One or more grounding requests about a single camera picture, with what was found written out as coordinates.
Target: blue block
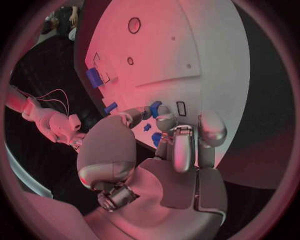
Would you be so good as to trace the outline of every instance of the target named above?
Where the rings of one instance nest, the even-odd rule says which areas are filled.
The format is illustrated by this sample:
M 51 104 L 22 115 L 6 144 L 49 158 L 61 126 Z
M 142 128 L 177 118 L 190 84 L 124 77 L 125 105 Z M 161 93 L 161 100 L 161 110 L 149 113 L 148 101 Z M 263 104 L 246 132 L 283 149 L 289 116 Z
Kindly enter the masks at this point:
M 151 138 L 152 138 L 152 141 L 153 141 L 153 144 L 155 145 L 155 147 L 159 146 L 159 143 L 161 141 L 161 137 L 162 137 L 162 134 L 160 132 L 153 133 Z
M 109 105 L 108 107 L 104 108 L 104 111 L 106 112 L 106 114 L 108 114 L 108 113 L 110 113 L 112 110 L 114 110 L 117 107 L 118 107 L 117 103 L 113 102 L 111 105 Z
M 151 125 L 148 123 L 146 126 L 144 126 L 144 132 L 149 131 L 150 128 L 151 128 Z
M 152 113 L 152 117 L 154 119 L 157 118 L 157 116 L 159 115 L 158 113 L 158 109 L 159 109 L 159 106 L 162 105 L 162 102 L 161 101 L 155 101 L 154 103 L 151 104 L 150 106 L 150 110 L 151 110 L 151 113 Z
M 104 84 L 95 67 L 87 70 L 85 73 L 94 89 Z

